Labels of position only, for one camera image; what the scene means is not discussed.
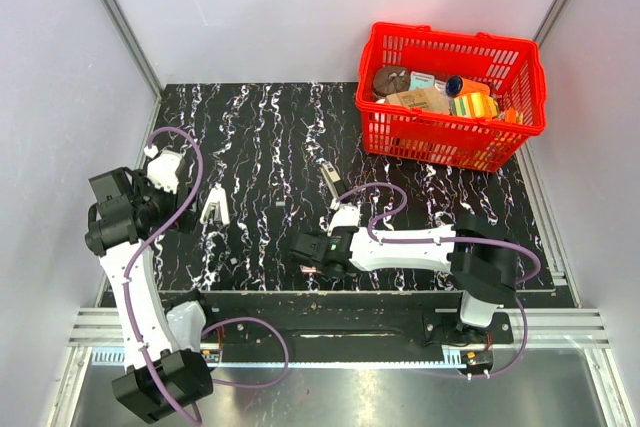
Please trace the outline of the white black stapler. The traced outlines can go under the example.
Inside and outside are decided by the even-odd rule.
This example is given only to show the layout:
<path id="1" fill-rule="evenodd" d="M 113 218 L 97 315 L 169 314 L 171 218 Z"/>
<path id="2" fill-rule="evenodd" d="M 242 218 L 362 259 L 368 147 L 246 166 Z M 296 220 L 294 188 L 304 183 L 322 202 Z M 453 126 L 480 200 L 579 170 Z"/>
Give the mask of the white black stapler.
<path id="1" fill-rule="evenodd" d="M 338 199 L 344 192 L 344 183 L 331 162 L 321 164 L 321 174 L 334 199 Z"/>

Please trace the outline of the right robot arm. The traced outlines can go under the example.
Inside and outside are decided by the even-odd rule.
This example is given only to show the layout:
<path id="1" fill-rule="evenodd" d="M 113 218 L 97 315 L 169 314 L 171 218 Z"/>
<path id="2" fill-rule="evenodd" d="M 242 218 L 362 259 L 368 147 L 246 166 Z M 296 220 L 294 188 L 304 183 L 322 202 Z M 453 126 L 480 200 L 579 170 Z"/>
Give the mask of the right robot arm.
<path id="1" fill-rule="evenodd" d="M 446 273 L 461 292 L 456 334 L 468 343 L 486 336 L 496 311 L 515 298 L 517 246 L 483 219 L 465 215 L 432 229 L 381 231 L 344 221 L 328 232 L 300 232 L 291 261 L 342 280 L 389 269 Z"/>

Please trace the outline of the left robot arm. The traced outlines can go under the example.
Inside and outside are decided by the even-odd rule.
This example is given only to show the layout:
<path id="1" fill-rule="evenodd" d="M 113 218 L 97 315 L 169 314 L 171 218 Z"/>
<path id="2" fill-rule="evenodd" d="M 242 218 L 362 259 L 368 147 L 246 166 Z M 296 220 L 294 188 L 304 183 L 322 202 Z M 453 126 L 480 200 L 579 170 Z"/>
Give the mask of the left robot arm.
<path id="1" fill-rule="evenodd" d="M 117 168 L 89 181 L 85 243 L 113 291 L 124 344 L 124 374 L 112 383 L 116 400 L 147 424 L 213 391 L 201 342 L 217 328 L 197 292 L 164 307 L 153 274 L 152 244 L 167 230 L 192 232 L 196 202 L 185 187 L 156 188 L 142 170 Z"/>

